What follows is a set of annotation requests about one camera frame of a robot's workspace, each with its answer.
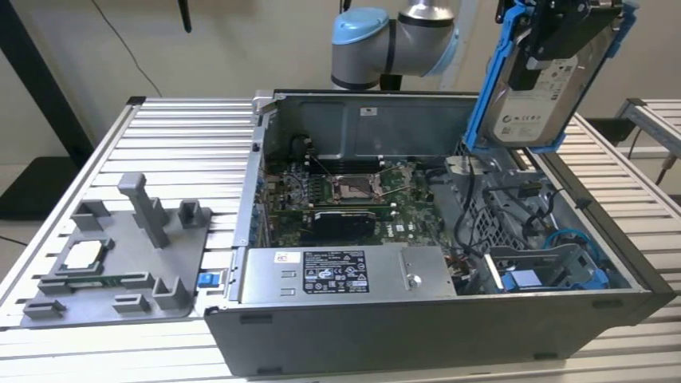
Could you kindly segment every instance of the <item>gray 3d-printed holder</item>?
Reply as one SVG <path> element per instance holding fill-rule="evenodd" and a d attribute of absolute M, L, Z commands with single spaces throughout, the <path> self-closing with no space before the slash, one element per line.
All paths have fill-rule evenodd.
<path fill-rule="evenodd" d="M 118 190 L 134 212 L 81 201 L 72 215 L 76 230 L 27 302 L 23 327 L 145 322 L 192 312 L 210 209 L 186 199 L 178 209 L 164 210 L 144 186 L 144 174 L 121 177 Z M 102 253 L 85 267 L 69 268 L 71 248 L 84 241 L 98 241 Z"/>

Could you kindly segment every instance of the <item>metal table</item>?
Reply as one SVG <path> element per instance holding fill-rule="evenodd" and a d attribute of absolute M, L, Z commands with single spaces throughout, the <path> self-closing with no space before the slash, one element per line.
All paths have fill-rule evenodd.
<path fill-rule="evenodd" d="M 36 275 L 73 230 L 67 218 L 83 198 L 130 209 L 116 190 L 121 172 L 146 174 L 165 207 L 198 198 L 213 208 L 202 270 L 228 267 L 236 209 L 250 147 L 250 101 L 154 99 L 128 105 L 81 174 L 0 285 L 0 381 L 242 381 L 229 374 L 198 313 L 220 289 L 200 289 L 186 320 L 129 326 L 21 330 Z M 681 291 L 681 209 L 582 117 L 568 127 L 560 154 L 633 243 Z M 292 379 L 297 382 L 680 381 L 681 298 L 634 327 L 605 331 L 566 361 Z"/>
<path fill-rule="evenodd" d="M 630 98 L 616 117 L 626 118 L 676 156 L 681 156 L 681 100 Z"/>

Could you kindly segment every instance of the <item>warning label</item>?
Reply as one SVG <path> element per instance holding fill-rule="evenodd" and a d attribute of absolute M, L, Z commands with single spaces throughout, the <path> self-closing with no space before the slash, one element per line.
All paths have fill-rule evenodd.
<path fill-rule="evenodd" d="M 308 294 L 369 292 L 364 251 L 305 251 L 302 268 Z"/>

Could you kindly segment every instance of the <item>green circuit board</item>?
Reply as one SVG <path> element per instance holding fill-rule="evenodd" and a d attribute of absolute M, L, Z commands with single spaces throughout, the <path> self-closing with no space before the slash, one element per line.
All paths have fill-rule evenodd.
<path fill-rule="evenodd" d="M 308 230 L 305 219 L 317 211 L 369 211 L 377 217 L 373 236 L 352 241 L 324 242 L 324 246 L 408 243 L 412 246 L 440 245 L 448 248 L 449 239 L 441 230 L 441 217 L 432 202 L 425 174 L 414 170 L 413 164 L 388 163 L 378 173 L 352 175 L 356 178 L 366 177 L 374 185 L 373 195 L 356 193 L 357 197 L 365 198 L 340 199 L 338 189 L 329 182 L 330 177 L 292 174 L 277 179 L 277 185 L 270 187 L 273 247 L 301 246 L 301 237 Z M 288 185 L 286 179 L 294 180 L 293 186 Z M 305 186 L 309 186 L 304 198 L 296 192 L 297 180 L 306 180 Z M 282 197 L 286 192 L 293 198 Z"/>

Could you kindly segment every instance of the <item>blue cable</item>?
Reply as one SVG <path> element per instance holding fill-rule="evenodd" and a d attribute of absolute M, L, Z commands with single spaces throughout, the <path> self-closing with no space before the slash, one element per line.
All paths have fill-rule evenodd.
<path fill-rule="evenodd" d="M 598 263 L 600 262 L 600 251 L 598 251 L 598 248 L 596 247 L 594 243 L 592 242 L 590 238 L 580 231 L 580 230 L 574 230 L 574 229 L 561 229 L 558 231 L 554 231 L 548 237 L 546 237 L 546 240 L 544 241 L 544 248 L 548 249 L 552 245 L 552 242 L 553 242 L 553 239 L 558 236 L 558 235 L 562 235 L 562 234 L 573 234 L 576 235 L 577 237 L 580 237 L 581 239 L 584 239 L 584 241 L 586 241 L 586 245 L 590 246 L 592 248 L 592 251 L 594 252 L 594 262 Z"/>

